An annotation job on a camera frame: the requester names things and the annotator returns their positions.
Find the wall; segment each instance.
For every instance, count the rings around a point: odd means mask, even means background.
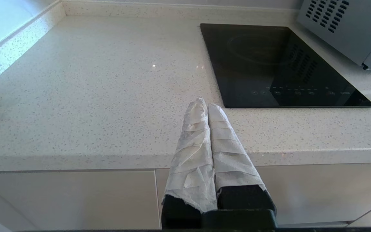
[[[165,3],[219,6],[251,6],[280,9],[300,9],[303,0],[108,0],[110,2]]]
[[[55,0],[0,0],[0,41]]]

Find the microwave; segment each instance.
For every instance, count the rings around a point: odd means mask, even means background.
[[[371,0],[304,0],[297,21],[371,70]]]

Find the paper towel wrap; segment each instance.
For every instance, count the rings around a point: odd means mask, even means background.
[[[266,190],[224,111],[216,104],[209,104],[208,112],[216,191],[240,185],[259,185]]]
[[[171,162],[164,195],[181,198],[201,213],[217,209],[207,106],[190,103]]]

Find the induction cooktop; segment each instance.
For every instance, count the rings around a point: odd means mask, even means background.
[[[200,26],[226,108],[371,107],[287,27]]]

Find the white speckled countertop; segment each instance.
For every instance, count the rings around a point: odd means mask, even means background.
[[[287,25],[371,100],[364,71]],[[169,167],[184,111],[222,105],[191,19],[68,16],[0,76],[0,171]],[[371,163],[371,108],[225,109],[255,165]]]

